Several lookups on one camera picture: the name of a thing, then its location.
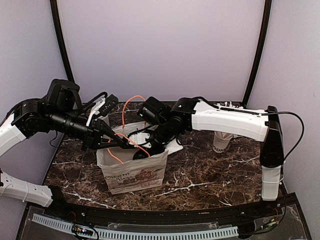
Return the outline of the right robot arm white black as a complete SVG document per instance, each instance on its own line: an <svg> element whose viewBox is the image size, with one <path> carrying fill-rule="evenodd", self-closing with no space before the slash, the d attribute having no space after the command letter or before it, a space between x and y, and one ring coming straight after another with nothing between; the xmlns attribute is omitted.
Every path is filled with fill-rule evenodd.
<svg viewBox="0 0 320 240"><path fill-rule="evenodd" d="M282 167L288 157L284 153L283 133L274 106L264 109L243 109L217 105L203 97L182 97L170 107L149 97L137 112L144 121L156 126L149 140L151 152L158 154L179 134L186 131L213 131L243 136L260 142L259 162L262 168L262 201L255 213L266 217L275 208Z"/></svg>

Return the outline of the black cup lid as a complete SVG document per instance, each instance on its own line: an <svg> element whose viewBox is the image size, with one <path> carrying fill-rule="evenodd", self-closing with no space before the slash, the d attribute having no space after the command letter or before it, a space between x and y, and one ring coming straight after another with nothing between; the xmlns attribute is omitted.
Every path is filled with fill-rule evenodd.
<svg viewBox="0 0 320 240"><path fill-rule="evenodd" d="M147 159L151 155L147 153L146 151L143 150L138 150L134 155L133 155L133 160L141 160L141 159Z"/></svg>

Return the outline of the stack of white paper cups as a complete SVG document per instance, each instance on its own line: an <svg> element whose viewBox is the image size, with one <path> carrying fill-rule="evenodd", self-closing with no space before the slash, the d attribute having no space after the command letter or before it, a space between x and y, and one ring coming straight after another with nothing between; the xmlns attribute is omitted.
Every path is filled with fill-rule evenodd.
<svg viewBox="0 0 320 240"><path fill-rule="evenodd" d="M104 121L108 126L110 125L109 115L101 116L100 119Z"/></svg>

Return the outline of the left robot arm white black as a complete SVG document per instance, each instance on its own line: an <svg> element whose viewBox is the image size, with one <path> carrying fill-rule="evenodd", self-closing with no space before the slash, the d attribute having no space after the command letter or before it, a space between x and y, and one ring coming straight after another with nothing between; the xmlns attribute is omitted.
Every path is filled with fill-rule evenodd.
<svg viewBox="0 0 320 240"><path fill-rule="evenodd" d="M0 124L0 154L37 133L55 131L82 141L82 150L129 148L128 140L119 137L102 120L119 102L105 91L83 104L76 83L52 80L47 94L17 103ZM71 213L58 186L37 185L0 172L0 195L34 203L51 210L60 218Z"/></svg>

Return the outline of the white paper takeout bag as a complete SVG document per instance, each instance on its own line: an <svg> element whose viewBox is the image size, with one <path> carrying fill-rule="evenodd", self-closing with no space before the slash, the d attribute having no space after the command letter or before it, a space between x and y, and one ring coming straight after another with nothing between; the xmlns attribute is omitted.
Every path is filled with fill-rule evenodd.
<svg viewBox="0 0 320 240"><path fill-rule="evenodd" d="M112 128L128 144L127 149L110 147L96 152L97 166L112 195L155 188L163 184L168 155L183 149L176 143L179 132L173 128L180 122L169 123L170 111L170 106L150 96L138 111L142 121L123 123ZM149 133L150 137L167 142L164 152L133 160L134 154L139 150L148 153L148 148L139 146L127 137L140 132Z"/></svg>

